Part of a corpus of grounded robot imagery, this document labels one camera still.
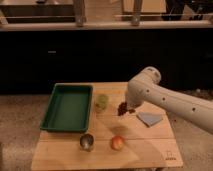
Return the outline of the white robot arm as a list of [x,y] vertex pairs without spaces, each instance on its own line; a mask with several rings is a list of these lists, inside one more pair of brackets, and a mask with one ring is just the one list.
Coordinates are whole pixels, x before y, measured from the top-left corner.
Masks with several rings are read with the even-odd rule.
[[148,66],[130,79],[125,91],[128,109],[147,101],[213,134],[213,102],[161,87],[161,73]]

